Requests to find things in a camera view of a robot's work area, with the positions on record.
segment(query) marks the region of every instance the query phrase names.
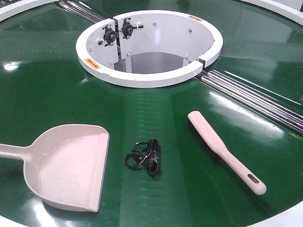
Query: white handle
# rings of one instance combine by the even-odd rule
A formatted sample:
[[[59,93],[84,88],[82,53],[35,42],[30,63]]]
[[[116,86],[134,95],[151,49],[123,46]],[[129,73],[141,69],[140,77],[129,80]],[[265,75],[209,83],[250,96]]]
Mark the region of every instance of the white handle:
[[[229,152],[221,138],[199,111],[190,112],[188,118],[210,149],[219,155],[255,194],[262,195],[266,192],[265,184]]]
[[[28,147],[0,144],[0,157],[24,160],[27,154]]]

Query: dustpan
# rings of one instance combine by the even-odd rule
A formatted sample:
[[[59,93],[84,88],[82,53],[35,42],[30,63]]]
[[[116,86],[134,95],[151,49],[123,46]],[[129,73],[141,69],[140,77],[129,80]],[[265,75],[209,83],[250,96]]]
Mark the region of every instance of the dustpan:
[[[22,159],[28,187],[48,205],[98,212],[108,142],[100,126],[67,124],[47,130],[28,147],[0,144],[0,157]]]

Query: green belt surface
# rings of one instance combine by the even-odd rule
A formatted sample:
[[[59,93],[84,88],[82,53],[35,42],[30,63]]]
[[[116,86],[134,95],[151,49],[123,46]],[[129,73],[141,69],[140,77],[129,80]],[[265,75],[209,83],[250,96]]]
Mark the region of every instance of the green belt surface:
[[[87,0],[111,18],[165,9],[201,17],[223,35],[209,67],[255,84],[303,114],[303,28],[232,0]],[[303,138],[197,79],[162,88],[106,83],[80,65],[78,36],[92,23],[48,4],[0,22],[0,143],[30,145],[61,124],[100,125],[110,133],[100,211],[42,203],[23,163],[0,159],[0,215],[30,227],[244,227],[302,201]],[[15,65],[8,70],[8,65]],[[267,185],[255,195],[224,162],[214,163],[187,128],[199,110],[229,151]],[[130,170],[136,142],[157,138],[160,174]]]

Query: brush handle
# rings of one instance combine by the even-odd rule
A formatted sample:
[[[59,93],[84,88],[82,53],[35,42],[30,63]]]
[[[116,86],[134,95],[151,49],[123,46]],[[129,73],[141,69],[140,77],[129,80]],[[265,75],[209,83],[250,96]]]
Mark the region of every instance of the brush handle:
[[[266,192],[265,184],[229,152],[222,139],[199,111],[189,113],[188,118],[210,149],[219,155],[255,194],[262,195]]]

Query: orange sticker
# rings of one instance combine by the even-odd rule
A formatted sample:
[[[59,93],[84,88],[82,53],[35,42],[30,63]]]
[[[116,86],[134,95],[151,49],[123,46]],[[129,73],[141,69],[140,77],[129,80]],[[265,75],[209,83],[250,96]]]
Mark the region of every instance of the orange sticker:
[[[190,16],[188,16],[188,17],[190,17],[190,18],[192,18],[192,19],[194,19],[194,20],[197,20],[197,21],[202,21],[202,19],[201,18],[198,18],[198,17],[195,17],[195,16],[192,16],[192,15],[190,15]]]
[[[101,68],[101,66],[99,66],[98,63],[96,63],[95,61],[93,61],[93,60],[90,59],[90,58],[85,59],[85,61],[86,61],[88,64],[90,64],[90,65],[91,65],[94,69],[96,69],[96,70],[98,70],[98,69]]]

